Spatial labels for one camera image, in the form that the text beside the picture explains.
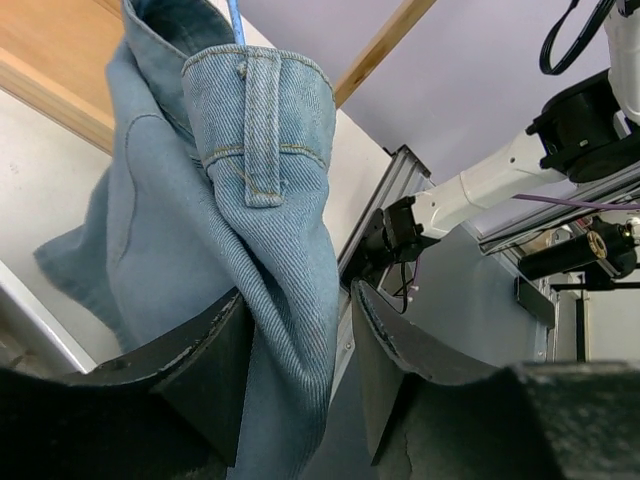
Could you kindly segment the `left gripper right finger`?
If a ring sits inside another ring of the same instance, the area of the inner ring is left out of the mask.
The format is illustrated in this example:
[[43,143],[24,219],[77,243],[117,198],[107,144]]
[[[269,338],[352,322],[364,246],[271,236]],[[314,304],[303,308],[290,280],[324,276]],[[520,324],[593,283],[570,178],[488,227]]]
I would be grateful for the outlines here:
[[351,287],[368,451],[382,479],[635,479],[639,366],[496,368]]

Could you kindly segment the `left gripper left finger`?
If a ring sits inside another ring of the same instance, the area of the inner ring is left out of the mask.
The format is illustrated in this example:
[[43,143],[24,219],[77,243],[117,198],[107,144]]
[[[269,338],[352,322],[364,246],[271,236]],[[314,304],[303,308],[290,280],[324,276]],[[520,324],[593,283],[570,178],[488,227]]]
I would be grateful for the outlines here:
[[93,371],[1,372],[5,479],[222,479],[238,451],[253,319],[230,292]]

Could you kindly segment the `light blue denim skirt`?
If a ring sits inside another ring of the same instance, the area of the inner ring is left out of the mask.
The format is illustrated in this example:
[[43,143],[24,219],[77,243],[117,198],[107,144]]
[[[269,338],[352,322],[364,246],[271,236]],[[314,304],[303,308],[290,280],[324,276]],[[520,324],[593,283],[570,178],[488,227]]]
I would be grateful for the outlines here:
[[297,479],[324,434],[339,309],[323,221],[336,111],[291,51],[206,1],[125,1],[113,157],[81,226],[35,251],[124,350],[237,289],[256,322],[234,479]]

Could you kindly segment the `blue wire hanger back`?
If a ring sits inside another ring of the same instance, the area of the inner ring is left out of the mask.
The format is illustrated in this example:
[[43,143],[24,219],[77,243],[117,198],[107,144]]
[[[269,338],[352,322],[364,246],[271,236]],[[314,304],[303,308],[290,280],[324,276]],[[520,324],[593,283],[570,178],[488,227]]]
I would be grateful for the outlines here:
[[244,46],[246,44],[242,15],[239,10],[238,0],[227,0],[227,8],[230,15],[230,22],[234,35],[234,42]]

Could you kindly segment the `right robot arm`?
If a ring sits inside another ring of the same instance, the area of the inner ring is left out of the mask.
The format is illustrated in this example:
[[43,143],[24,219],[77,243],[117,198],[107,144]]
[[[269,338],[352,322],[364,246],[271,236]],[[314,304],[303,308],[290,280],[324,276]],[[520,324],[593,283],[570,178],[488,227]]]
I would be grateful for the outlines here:
[[564,73],[599,29],[610,67],[551,98],[510,143],[456,177],[397,200],[374,216],[354,257],[365,271],[412,262],[461,223],[495,205],[565,179],[589,183],[639,160],[639,4],[600,1],[558,61],[558,20],[539,54],[539,69]]

